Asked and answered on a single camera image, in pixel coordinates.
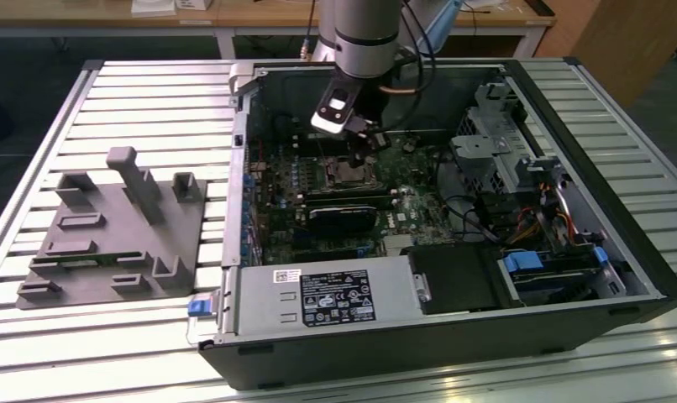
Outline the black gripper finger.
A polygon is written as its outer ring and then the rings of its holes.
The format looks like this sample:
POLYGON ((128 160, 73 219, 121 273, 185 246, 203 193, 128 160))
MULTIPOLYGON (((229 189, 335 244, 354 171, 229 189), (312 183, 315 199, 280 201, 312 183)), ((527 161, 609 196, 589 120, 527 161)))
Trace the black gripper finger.
POLYGON ((388 147, 388 138, 383 132, 376 132, 375 127, 366 126, 360 132, 360 160, 366 161, 388 147))
POLYGON ((351 119, 347 123, 347 145, 348 145, 348 165, 359 167, 363 165, 363 156, 360 154, 364 129, 363 119, 351 119))

